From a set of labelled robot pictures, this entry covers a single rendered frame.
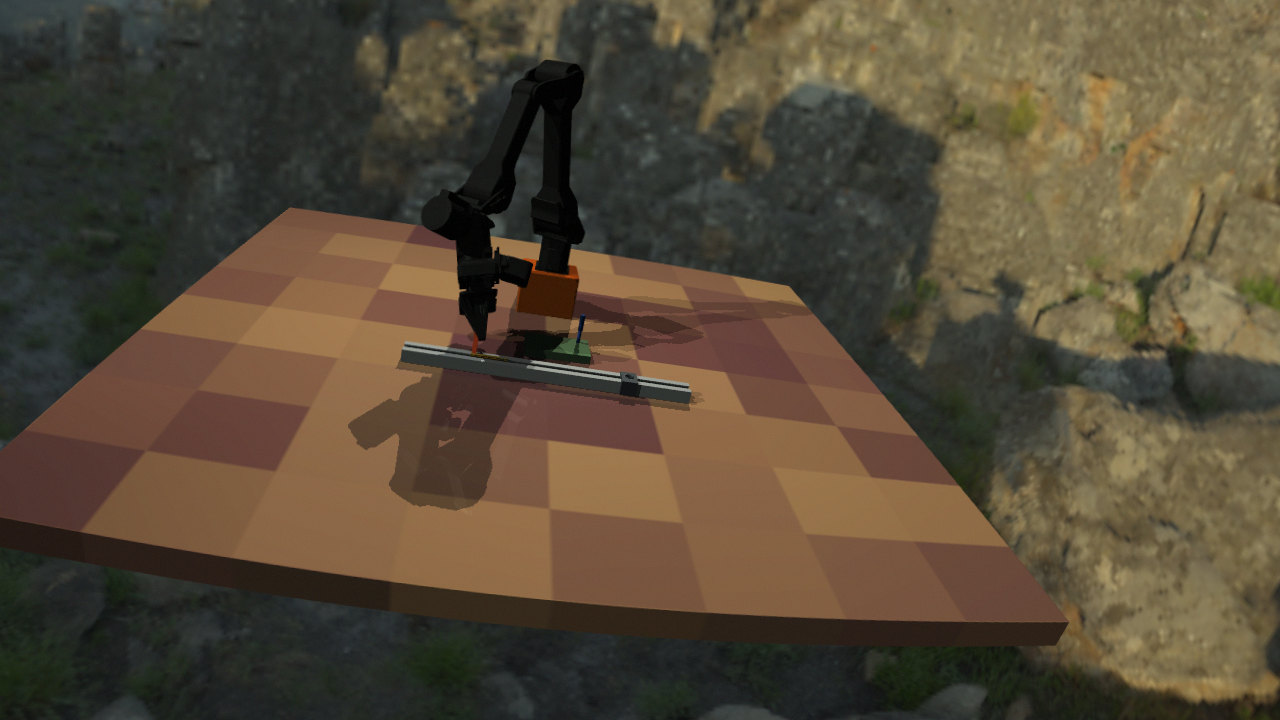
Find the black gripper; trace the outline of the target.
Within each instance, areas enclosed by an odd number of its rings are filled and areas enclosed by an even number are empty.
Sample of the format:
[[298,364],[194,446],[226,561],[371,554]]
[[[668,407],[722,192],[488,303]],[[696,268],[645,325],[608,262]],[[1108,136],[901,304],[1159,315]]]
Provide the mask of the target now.
[[492,260],[492,243],[474,241],[461,243],[457,249],[457,272],[460,290],[460,315],[465,315],[477,334],[486,340],[488,313],[497,313],[498,290],[492,290],[499,281],[498,263]]

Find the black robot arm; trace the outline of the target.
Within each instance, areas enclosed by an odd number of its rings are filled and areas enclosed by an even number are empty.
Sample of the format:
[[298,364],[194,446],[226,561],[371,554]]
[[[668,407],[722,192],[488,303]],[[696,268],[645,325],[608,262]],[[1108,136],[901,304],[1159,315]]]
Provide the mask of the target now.
[[[579,218],[579,202],[570,190],[572,109],[582,96],[584,76],[577,64],[545,60],[526,70],[512,88],[492,147],[479,161],[465,184],[454,192],[442,190],[422,208],[421,222],[429,231],[461,243],[492,243],[495,224],[486,217],[509,208],[515,193],[515,164],[529,131],[544,108],[543,186],[531,199],[532,234],[541,236],[535,270],[570,274],[572,243],[586,234]],[[484,213],[484,214],[483,214]],[[527,288],[532,263],[500,255],[499,279]]]

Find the grey aluminum slotted rail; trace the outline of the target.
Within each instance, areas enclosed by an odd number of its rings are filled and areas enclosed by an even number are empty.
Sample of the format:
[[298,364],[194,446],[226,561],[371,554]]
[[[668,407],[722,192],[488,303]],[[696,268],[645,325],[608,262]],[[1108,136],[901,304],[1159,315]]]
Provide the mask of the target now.
[[413,363],[428,366],[440,366],[460,372],[474,372],[486,375],[500,375],[521,380],[535,380],[556,386],[570,386],[582,389],[596,389],[611,393],[660,398],[689,404],[692,391],[689,383],[663,380],[636,375],[628,372],[602,372],[582,366],[570,366],[556,363],[541,363],[522,357],[509,357],[497,354],[484,354],[506,359],[490,360],[470,357],[471,351],[451,348],[419,342],[404,342],[401,363]]

